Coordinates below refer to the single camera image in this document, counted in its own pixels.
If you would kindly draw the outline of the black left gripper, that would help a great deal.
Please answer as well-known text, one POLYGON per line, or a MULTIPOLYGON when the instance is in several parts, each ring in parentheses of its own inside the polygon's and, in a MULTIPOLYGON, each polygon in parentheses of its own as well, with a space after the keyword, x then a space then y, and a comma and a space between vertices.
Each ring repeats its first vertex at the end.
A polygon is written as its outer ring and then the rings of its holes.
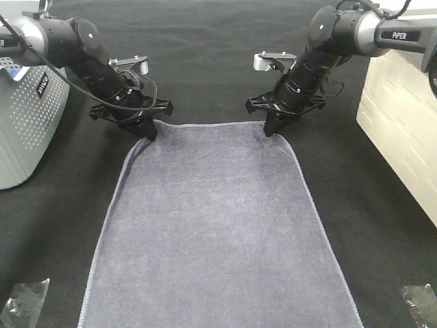
POLYGON ((123 96, 115 104, 93 106, 89 116, 93 120, 101 119, 115 123, 124 131, 154 141, 157 130, 151 117, 155 113, 171 115, 173 104, 170 100, 133 92, 123 96))

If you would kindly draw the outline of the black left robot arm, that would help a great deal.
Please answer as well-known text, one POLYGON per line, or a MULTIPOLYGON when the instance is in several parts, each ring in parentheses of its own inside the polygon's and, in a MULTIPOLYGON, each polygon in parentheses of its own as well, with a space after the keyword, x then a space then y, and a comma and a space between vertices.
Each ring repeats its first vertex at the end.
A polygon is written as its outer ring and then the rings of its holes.
POLYGON ((48 66, 54 73, 69 68, 82 82, 76 90, 97 101, 91 118, 140 138, 155 140, 154 114, 173 111, 170 101, 144 92, 148 58, 113 59, 96 26, 84 18, 61 20, 42 11, 2 18, 1 55, 22 66, 48 66))

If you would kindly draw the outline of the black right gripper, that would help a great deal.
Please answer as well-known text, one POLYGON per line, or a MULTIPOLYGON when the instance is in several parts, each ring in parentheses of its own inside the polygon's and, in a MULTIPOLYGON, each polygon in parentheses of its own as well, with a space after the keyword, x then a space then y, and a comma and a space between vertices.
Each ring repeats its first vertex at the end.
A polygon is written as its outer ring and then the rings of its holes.
POLYGON ((325 105, 324 97, 315 94, 310 94, 308 97, 305 94, 292 93, 291 96, 281 98, 274 92, 266 92, 249 98, 245 107, 249 113, 266 112, 264 134, 270 137, 286 126, 297 122, 305 113, 314 109, 323 109, 325 105))

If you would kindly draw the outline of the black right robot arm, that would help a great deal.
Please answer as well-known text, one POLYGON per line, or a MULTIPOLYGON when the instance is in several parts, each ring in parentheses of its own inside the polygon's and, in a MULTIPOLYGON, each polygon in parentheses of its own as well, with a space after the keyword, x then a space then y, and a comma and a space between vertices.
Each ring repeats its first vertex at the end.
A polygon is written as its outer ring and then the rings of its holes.
POLYGON ((356 1, 349 10, 324 6, 313 17, 300 55, 262 51, 253 58, 258 71, 279 70, 273 89, 249 98, 249 113, 266 112, 264 133, 271 136, 308 111, 326 104, 322 87, 329 74, 352 56, 379 57, 391 49, 420 53, 421 69, 436 90, 436 18, 393 13, 372 1, 356 1))

